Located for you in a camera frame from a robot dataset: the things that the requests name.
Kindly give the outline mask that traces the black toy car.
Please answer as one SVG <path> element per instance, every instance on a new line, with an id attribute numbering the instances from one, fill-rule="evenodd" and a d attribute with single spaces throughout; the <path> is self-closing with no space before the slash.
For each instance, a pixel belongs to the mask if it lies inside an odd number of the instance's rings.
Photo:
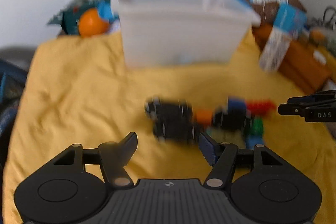
<path id="1" fill-rule="evenodd" d="M 192 107 L 186 101 L 153 97 L 145 102 L 145 113 L 153 122 L 153 135 L 159 140 L 198 141 Z"/>
<path id="2" fill-rule="evenodd" d="M 224 131 L 241 131 L 251 121 L 251 112 L 246 109 L 216 108 L 212 117 L 212 126 Z"/>

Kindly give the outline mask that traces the orange toy brick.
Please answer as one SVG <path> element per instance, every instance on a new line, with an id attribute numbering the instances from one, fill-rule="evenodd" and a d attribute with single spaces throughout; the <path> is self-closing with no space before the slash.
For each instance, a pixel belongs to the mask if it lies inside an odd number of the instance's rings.
<path id="1" fill-rule="evenodd" d="M 194 112 L 194 121 L 203 127 L 212 125 L 213 112 L 211 110 L 199 109 Z"/>

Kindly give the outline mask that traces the orange box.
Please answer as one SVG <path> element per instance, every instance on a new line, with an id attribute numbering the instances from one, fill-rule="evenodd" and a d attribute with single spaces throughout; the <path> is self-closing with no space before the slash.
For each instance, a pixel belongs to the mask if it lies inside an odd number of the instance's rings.
<path id="1" fill-rule="evenodd" d="M 252 32 L 261 52 L 270 36 L 273 26 L 264 24 L 253 28 Z M 313 53 L 302 46 L 297 40 L 291 38 L 288 51 L 275 72 L 293 81 L 305 94 L 313 94 L 322 89 L 331 78 L 330 69 L 317 61 Z"/>

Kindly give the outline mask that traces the green toy brick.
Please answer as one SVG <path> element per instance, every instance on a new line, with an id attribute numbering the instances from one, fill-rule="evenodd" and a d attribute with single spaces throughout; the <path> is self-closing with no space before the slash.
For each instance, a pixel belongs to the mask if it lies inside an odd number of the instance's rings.
<path id="1" fill-rule="evenodd" d="M 264 124 L 261 117 L 255 117 L 252 121 L 249 134 L 251 136 L 262 137 L 264 135 Z"/>

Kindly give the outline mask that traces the blue toy brick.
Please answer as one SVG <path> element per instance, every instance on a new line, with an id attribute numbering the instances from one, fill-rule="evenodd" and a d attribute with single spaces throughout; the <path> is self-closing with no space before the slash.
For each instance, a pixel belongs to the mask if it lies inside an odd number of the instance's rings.
<path id="1" fill-rule="evenodd" d="M 237 97 L 228 97 L 227 101 L 228 111 L 231 110 L 246 110 L 246 102 L 244 99 Z"/>

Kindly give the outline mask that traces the red toy brick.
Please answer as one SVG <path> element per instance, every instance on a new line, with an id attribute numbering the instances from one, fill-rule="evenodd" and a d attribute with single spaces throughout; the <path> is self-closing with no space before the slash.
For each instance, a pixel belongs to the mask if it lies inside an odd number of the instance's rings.
<path id="1" fill-rule="evenodd" d="M 255 117 L 266 117 L 276 110 L 276 105 L 271 100 L 246 101 L 246 108 Z"/>

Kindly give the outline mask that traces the netted fruit bag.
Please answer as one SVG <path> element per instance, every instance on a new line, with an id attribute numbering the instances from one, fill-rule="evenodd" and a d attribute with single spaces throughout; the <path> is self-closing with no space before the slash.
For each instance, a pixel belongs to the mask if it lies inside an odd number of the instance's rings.
<path id="1" fill-rule="evenodd" d="M 307 45 L 311 50 L 325 50 L 335 57 L 335 30 L 324 27 L 313 27 L 309 30 Z"/>

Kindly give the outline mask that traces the yellow cloth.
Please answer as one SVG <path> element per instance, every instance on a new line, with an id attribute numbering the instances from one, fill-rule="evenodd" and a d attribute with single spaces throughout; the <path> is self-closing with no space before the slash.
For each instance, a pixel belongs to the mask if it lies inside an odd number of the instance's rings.
<path id="1" fill-rule="evenodd" d="M 3 219 L 21 223 L 14 205 L 18 184 L 73 143 L 96 148 L 133 131 L 138 149 L 131 178 L 200 178 L 210 167 L 198 147 L 158 142 L 143 109 L 152 96 L 182 99 L 193 109 L 224 104 L 228 96 L 283 103 L 300 91 L 279 74 L 264 73 L 260 51 L 246 34 L 228 64 L 129 71 L 121 35 L 65 36 L 38 47 L 19 104 L 3 186 Z"/>

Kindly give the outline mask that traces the white milk carton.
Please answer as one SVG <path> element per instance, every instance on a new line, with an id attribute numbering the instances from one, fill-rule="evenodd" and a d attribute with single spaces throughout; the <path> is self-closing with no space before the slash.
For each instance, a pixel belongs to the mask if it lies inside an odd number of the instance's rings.
<path id="1" fill-rule="evenodd" d="M 278 27 L 273 27 L 259 59 L 263 71 L 275 72 L 279 69 L 290 46 L 291 36 Z"/>

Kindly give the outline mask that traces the light blue carton box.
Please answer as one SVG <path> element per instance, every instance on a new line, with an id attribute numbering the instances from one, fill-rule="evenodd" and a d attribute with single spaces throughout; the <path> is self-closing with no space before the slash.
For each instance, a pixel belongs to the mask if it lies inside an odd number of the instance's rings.
<path id="1" fill-rule="evenodd" d="M 298 39 L 306 21 L 305 12 L 288 3 L 282 3 L 278 8 L 273 26 Z"/>

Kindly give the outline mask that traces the blue bag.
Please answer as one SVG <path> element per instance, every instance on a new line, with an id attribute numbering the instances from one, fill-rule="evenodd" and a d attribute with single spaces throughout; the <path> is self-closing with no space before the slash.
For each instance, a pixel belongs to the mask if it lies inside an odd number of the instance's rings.
<path id="1" fill-rule="evenodd" d="M 5 166 L 9 142 L 27 71 L 1 59 L 1 166 Z"/>

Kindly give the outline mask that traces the orange ball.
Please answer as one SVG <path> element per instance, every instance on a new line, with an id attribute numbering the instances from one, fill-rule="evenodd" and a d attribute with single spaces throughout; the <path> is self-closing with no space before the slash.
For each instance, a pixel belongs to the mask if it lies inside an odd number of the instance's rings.
<path id="1" fill-rule="evenodd" d="M 98 9 L 91 8 L 80 16 L 78 31 L 82 37 L 90 37 L 106 33 L 109 26 L 109 22 L 99 16 Z"/>

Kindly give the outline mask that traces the translucent plastic storage bin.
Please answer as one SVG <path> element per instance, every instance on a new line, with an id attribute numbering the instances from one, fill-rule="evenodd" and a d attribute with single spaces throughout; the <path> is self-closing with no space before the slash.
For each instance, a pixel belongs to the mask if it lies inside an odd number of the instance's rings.
<path id="1" fill-rule="evenodd" d="M 241 0 L 110 0 L 127 67 L 226 63 L 258 13 Z"/>

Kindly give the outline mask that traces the dark green package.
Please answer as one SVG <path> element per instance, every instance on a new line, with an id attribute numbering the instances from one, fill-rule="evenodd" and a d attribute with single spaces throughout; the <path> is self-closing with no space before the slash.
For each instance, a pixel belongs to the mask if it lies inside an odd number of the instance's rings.
<path id="1" fill-rule="evenodd" d="M 47 25 L 59 25 L 66 35 L 78 35 L 80 16 L 91 8 L 97 8 L 102 0 L 72 0 L 68 5 L 55 14 Z"/>

